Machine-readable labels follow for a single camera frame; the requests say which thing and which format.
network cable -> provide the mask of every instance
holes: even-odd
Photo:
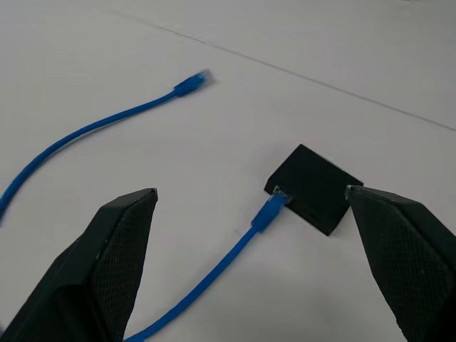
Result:
[[[39,154],[35,159],[33,159],[25,168],[14,178],[13,182],[6,188],[5,192],[1,196],[0,199],[0,224],[1,220],[5,214],[6,209],[8,208],[9,204],[11,203],[13,197],[19,191],[21,186],[25,183],[25,181],[45,162],[47,159],[52,156],[54,153],[58,152],[62,147],[67,145],[69,142],[79,138],[82,135],[85,135],[93,130],[97,130],[106,125],[110,125],[115,123],[119,120],[123,120],[129,118],[131,116],[137,115],[142,113],[146,110],[152,109],[157,107],[169,100],[172,100],[176,97],[182,97],[191,93],[202,86],[208,85],[213,81],[212,74],[209,69],[204,69],[199,73],[189,77],[185,81],[179,83],[174,87],[174,90],[167,95],[158,98],[157,100],[150,101],[148,103],[144,103],[137,107],[124,110],[123,112],[114,114],[112,116],[108,116],[107,118],[101,119],[90,125],[82,127],[81,129],[67,135],[66,137],[60,139],[59,141],[55,142],[48,148],[46,148],[41,154]]]
[[[214,282],[214,280],[234,261],[249,241],[258,233],[263,232],[271,222],[277,217],[281,209],[290,201],[290,196],[283,192],[275,192],[264,206],[260,209],[256,217],[252,220],[252,227],[234,245],[231,251],[216,265],[213,270],[206,275],[191,292],[186,295],[174,308],[170,309],[162,318],[159,318],[146,329],[127,338],[126,342],[144,342],[146,338],[154,336],[158,331],[177,318]]]

blue ethernet cable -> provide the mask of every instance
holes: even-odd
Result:
[[[128,110],[124,110],[123,112],[114,114],[112,116],[108,116],[107,118],[101,119],[90,125],[87,125],[70,135],[60,139],[58,142],[55,142],[48,148],[46,148],[41,154],[39,154],[35,159],[33,159],[25,168],[14,178],[13,182],[6,188],[5,192],[1,196],[0,199],[0,224],[1,219],[3,218],[6,209],[8,208],[9,204],[11,203],[13,197],[19,191],[21,186],[25,183],[25,181],[45,162],[47,159],[52,156],[54,153],[58,152],[62,147],[67,145],[69,142],[79,138],[82,135],[85,135],[93,130],[97,130],[106,125],[110,125],[115,123],[119,120],[123,120],[129,118],[131,116],[137,115],[141,112],[146,110],[152,109],[163,103],[172,100],[176,97],[182,97],[195,91],[202,86],[208,85],[213,81],[212,74],[209,69],[204,69],[199,73],[189,77],[185,81],[179,83],[174,87],[174,90],[167,95],[158,98],[157,100],[150,101],[148,103],[144,103],[139,105],[138,107],[134,107]]]
[[[214,280],[236,259],[243,248],[258,233],[263,232],[277,217],[281,209],[290,201],[290,196],[283,192],[275,192],[263,205],[256,217],[252,220],[252,227],[234,245],[231,251],[206,275],[191,292],[186,295],[174,308],[170,309],[162,318],[156,320],[151,326],[127,338],[126,342],[144,342],[146,338],[155,335],[168,323],[177,318],[206,290]]]

black box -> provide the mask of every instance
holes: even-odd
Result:
[[[363,185],[345,171],[299,145],[268,179],[264,190],[292,196],[287,207],[326,235],[341,221],[348,209],[347,185]]]

white surface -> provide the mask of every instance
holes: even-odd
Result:
[[[248,229],[267,177],[299,143],[371,187],[424,203],[456,232],[452,131],[86,5],[1,5],[4,186],[82,125],[161,96],[204,67],[218,82],[71,145],[25,184],[0,229],[3,324],[99,206],[156,187],[126,336],[146,327]],[[325,237],[285,211],[154,341],[404,340],[352,214]]]
[[[98,2],[456,129],[454,0]]]

blue cable connector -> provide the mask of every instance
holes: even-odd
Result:
[[[106,125],[110,125],[115,123],[119,120],[123,120],[134,116],[136,114],[142,113],[146,110],[152,109],[157,107],[169,100],[172,100],[176,97],[182,97],[191,93],[197,89],[200,89],[202,86],[209,85],[213,82],[213,77],[209,69],[204,69],[199,73],[189,77],[187,80],[179,83],[174,87],[174,90],[161,97],[157,100],[150,101],[148,103],[144,103],[143,105],[139,105],[138,107],[134,107],[128,110],[124,110],[123,112],[114,114],[112,116],[108,116],[107,118],[101,119],[90,125],[82,127],[81,129],[67,135],[66,137],[60,139],[58,142],[55,142],[48,148],[46,148],[40,155],[35,157],[25,168],[19,173],[16,178],[14,178],[13,182],[6,188],[5,192],[1,196],[0,199],[0,226],[1,226],[1,219],[5,214],[6,208],[8,208],[9,204],[11,203],[14,195],[19,191],[21,186],[25,183],[25,181],[45,162],[47,159],[52,156],[54,153],[58,152],[62,147],[67,145],[69,142],[79,138],[82,135],[85,135],[93,130],[97,130]]]
[[[143,331],[126,339],[126,342],[144,342],[146,338],[154,336],[158,331],[177,318],[182,312],[206,290],[214,280],[233,262],[249,241],[258,233],[263,232],[271,222],[279,215],[281,209],[290,201],[290,196],[283,192],[274,193],[260,209],[252,221],[252,227],[234,245],[231,251],[221,260],[218,265],[206,275],[196,287],[183,298],[174,308],[170,309],[162,318],[159,318]]]

